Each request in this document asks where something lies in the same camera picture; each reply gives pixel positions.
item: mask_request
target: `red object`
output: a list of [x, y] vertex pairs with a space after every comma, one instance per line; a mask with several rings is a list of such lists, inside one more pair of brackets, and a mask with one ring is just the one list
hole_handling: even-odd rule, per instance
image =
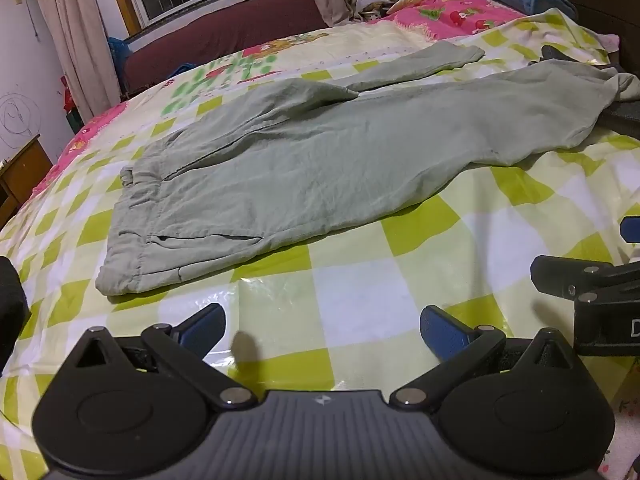
[[479, 30], [488, 30], [490, 27], [485, 20], [478, 20], [476, 22], [476, 28], [478, 28]]
[[130, 91], [254, 45], [326, 28], [314, 0], [247, 0], [216, 10], [149, 43], [124, 65]]
[[215, 76], [222, 74], [230, 66], [231, 65], [219, 66], [218, 68], [215, 68], [211, 72], [209, 72], [205, 77], [207, 79], [213, 79], [215, 78]]
[[62, 76], [60, 78], [60, 81], [62, 81], [62, 84], [65, 86], [65, 112], [69, 113], [71, 110], [73, 110], [76, 107], [76, 103], [74, 102], [74, 99], [71, 97], [71, 90], [69, 90], [69, 85], [66, 82], [66, 77]]
[[463, 23], [465, 23], [465, 17], [460, 14], [457, 10], [454, 10], [449, 17], [451, 18], [451, 21], [457, 25], [457, 26], [462, 26]]
[[256, 79], [260, 79], [261, 77], [266, 77], [268, 75], [272, 75], [272, 74], [277, 74], [282, 72], [282, 70], [271, 70], [270, 72], [267, 72], [266, 74], [260, 74], [260, 75], [254, 75], [253, 77], [250, 77], [249, 79], [242, 79], [241, 83], [246, 83], [247, 81], [255, 81]]

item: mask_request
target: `black clamp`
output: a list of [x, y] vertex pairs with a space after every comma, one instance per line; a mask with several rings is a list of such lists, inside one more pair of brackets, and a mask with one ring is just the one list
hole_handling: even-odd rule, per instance
[[137, 337], [87, 330], [33, 415], [47, 479], [588, 480], [612, 438], [607, 401], [554, 329], [512, 339], [428, 306], [420, 333], [443, 362], [388, 403], [377, 391], [258, 402], [202, 361], [225, 323], [212, 304]]
[[574, 350], [580, 355], [640, 355], [640, 262], [538, 256], [537, 290], [574, 302]]

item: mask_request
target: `metal screw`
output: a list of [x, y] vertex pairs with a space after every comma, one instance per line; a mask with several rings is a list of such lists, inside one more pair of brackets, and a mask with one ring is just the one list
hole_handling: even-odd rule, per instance
[[220, 393], [220, 399], [222, 399], [222, 402], [225, 404], [242, 404], [251, 399], [251, 392], [246, 388], [234, 386], [223, 390], [222, 393]]
[[420, 404], [426, 398], [427, 394], [418, 388], [403, 388], [396, 393], [396, 399], [403, 404]]
[[578, 296], [578, 301], [583, 303], [591, 303], [591, 301], [595, 301], [598, 299], [598, 295], [595, 292], [585, 292]]

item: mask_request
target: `pink blanket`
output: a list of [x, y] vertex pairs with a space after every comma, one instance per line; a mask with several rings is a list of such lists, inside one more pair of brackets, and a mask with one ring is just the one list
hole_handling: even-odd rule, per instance
[[84, 126], [82, 130], [80, 130], [78, 134], [71, 139], [66, 148], [62, 151], [62, 155], [60, 155], [58, 162], [54, 164], [49, 170], [49, 173], [47, 173], [47, 176], [45, 176], [42, 181], [33, 188], [29, 200], [47, 189], [49, 184], [51, 184], [58, 175], [62, 173], [69, 164], [71, 164], [76, 156], [84, 152], [89, 144], [89, 140], [93, 139], [101, 129], [119, 116], [126, 107], [126, 102], [120, 103], [110, 110], [107, 110], [105, 113], [91, 119], [86, 126]]
[[446, 40], [470, 36], [522, 16], [492, 0], [420, 0], [382, 20], [419, 30], [429, 40]]

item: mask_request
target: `bed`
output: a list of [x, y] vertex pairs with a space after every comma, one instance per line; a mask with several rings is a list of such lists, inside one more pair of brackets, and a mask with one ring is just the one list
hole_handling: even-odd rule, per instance
[[[620, 30], [596, 32], [617, 33], [623, 45], [633, 41]], [[421, 84], [521, 68], [544, 44], [584, 62], [608, 61], [596, 35], [553, 9], [449, 41], [480, 46], [486, 55]], [[122, 192], [118, 172], [150, 142], [258, 85], [288, 77], [331, 81], [431, 43], [424, 30], [394, 20], [300, 34], [213, 60], [88, 124], [0, 232], [0, 254], [18, 270], [31, 309], [0, 378], [0, 476], [34, 480], [46, 470], [31, 415], [90, 326], [135, 335], [219, 303], [226, 333], [206, 361], [257, 394], [376, 388], [388, 396], [437, 364], [418, 332], [427, 304], [508, 335], [554, 326], [571, 338], [573, 305], [537, 293], [530, 263], [539, 254], [627, 262], [633, 247], [618, 223], [640, 214], [640, 142], [599, 126], [574, 150], [508, 168], [467, 168], [420, 205], [180, 286], [109, 298], [95, 288]], [[618, 402], [634, 360], [585, 362]], [[625, 408], [625, 416], [633, 413]], [[613, 473], [609, 463], [601, 471]]]

